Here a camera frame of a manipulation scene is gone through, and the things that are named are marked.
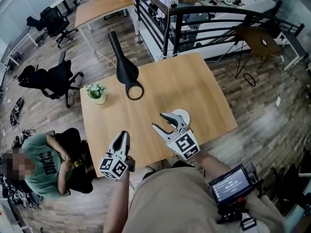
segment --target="green t-shirt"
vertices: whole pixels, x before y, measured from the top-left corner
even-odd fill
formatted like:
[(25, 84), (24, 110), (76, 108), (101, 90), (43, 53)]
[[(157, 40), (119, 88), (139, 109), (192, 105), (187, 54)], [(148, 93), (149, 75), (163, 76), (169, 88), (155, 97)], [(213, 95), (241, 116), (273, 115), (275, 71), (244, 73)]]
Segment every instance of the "green t-shirt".
[[(47, 145), (46, 134), (36, 134), (25, 140), (22, 150), (26, 156), (36, 164), (36, 170), (30, 177), (25, 177), (27, 185), (38, 195), (58, 198), (61, 194), (57, 188), (57, 179), (61, 155)], [(66, 181), (71, 176), (70, 170), (66, 174)]]

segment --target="beige clothing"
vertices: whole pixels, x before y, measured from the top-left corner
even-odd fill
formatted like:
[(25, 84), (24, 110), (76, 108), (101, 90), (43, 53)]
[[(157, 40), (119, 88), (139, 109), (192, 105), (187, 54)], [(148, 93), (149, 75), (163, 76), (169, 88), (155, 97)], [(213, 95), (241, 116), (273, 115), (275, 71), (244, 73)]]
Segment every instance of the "beige clothing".
[[(249, 214), (271, 232), (284, 232), (283, 217), (266, 197), (246, 197)], [(124, 233), (238, 233), (240, 222), (218, 225), (217, 205), (203, 176), (192, 167), (164, 169), (136, 188)]]

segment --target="white flower pot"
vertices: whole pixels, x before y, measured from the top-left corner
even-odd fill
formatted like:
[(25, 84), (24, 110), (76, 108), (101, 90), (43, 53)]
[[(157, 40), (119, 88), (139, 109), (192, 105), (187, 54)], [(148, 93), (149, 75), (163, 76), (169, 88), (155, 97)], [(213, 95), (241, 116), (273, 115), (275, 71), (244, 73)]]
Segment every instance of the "white flower pot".
[(92, 99), (96, 104), (103, 104), (106, 102), (107, 99), (107, 93), (103, 93), (102, 96), (99, 99)]

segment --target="white round plate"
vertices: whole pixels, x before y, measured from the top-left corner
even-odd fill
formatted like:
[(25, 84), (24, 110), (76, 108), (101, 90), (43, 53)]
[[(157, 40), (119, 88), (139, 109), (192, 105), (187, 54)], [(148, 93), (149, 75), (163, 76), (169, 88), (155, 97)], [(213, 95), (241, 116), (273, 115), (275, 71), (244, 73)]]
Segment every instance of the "white round plate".
[(185, 123), (187, 125), (190, 124), (190, 115), (187, 111), (183, 110), (183, 109), (177, 109), (177, 110), (174, 110), (172, 111), (172, 114), (174, 115), (178, 115), (178, 116), (181, 116), (181, 118), (185, 121)]

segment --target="black ring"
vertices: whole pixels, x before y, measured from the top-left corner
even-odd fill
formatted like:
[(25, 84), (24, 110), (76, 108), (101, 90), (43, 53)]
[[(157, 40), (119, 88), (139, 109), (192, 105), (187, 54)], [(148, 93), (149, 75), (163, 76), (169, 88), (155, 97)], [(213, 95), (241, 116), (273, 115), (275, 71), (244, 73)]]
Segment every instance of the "black ring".
[[(136, 98), (136, 99), (133, 99), (133, 98), (131, 98), (131, 97), (129, 96), (129, 91), (130, 91), (130, 89), (131, 89), (133, 86), (137, 86), (137, 87), (141, 88), (141, 95), (140, 95), (138, 98)], [(144, 87), (142, 87), (142, 85), (141, 85), (138, 81), (133, 82), (133, 83), (131, 84), (130, 87), (126, 88), (126, 95), (127, 95), (127, 97), (128, 97), (130, 100), (138, 100), (138, 99), (140, 99), (140, 98), (144, 95), (144, 92), (145, 92)]]
[[(247, 74), (249, 77), (252, 78), (252, 80), (254, 81), (254, 84), (250, 83), (250, 81), (246, 78), (246, 74)], [(250, 75), (248, 72), (244, 73), (244, 74), (243, 74), (243, 77), (245, 78), (245, 80), (246, 80), (252, 87), (256, 86), (256, 81), (254, 80), (253, 76)]]

